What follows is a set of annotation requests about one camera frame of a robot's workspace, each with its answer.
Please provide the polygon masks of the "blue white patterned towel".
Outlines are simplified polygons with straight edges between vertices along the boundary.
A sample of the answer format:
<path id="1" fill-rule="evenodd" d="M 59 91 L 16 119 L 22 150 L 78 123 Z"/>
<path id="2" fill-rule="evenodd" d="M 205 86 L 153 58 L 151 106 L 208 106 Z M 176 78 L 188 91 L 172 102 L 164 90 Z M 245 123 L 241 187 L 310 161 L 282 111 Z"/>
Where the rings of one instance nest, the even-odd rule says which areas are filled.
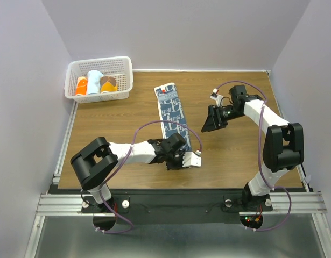
<path id="1" fill-rule="evenodd" d="M 154 93 L 158 102 L 159 118 L 160 120 L 167 121 L 166 123 L 161 123 L 163 138 L 169 138 L 173 133 L 179 133 L 186 140 L 186 144 L 182 149 L 191 151 L 192 145 L 189 131 L 177 124 L 187 126 L 184 110 L 175 83 L 167 83 L 155 87 Z"/>

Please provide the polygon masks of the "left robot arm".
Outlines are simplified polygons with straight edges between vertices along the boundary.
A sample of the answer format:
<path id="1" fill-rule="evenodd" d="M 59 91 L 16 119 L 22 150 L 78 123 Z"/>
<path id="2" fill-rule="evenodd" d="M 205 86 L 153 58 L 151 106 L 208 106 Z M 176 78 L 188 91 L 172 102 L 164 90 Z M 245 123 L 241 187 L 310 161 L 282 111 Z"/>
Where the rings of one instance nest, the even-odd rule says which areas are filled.
<path id="1" fill-rule="evenodd" d="M 103 181 L 121 164 L 166 163 L 167 169 L 182 168 L 186 140 L 174 133 L 167 139 L 150 139 L 130 147 L 129 144 L 107 142 L 98 137 L 71 158 L 71 166 L 82 190 L 94 198 L 102 212 L 112 208 L 112 194 Z"/>

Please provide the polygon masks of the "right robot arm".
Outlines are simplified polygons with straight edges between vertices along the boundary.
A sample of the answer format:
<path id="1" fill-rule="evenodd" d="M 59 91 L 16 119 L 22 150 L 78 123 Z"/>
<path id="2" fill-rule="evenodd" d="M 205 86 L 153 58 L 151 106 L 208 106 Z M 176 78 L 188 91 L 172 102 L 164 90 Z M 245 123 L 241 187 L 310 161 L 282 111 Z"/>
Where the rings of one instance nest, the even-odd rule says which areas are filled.
<path id="1" fill-rule="evenodd" d="M 223 129 L 228 121 L 243 116 L 258 126 L 258 168 L 241 195 L 241 205 L 252 210 L 262 204 L 270 206 L 269 193 L 278 180 L 304 161 L 304 131 L 299 123 L 290 123 L 267 106 L 267 97 L 260 91 L 249 94 L 245 85 L 237 82 L 229 90 L 228 105 L 217 88 L 210 97 L 216 103 L 208 107 L 208 116 L 201 129 L 211 132 Z"/>

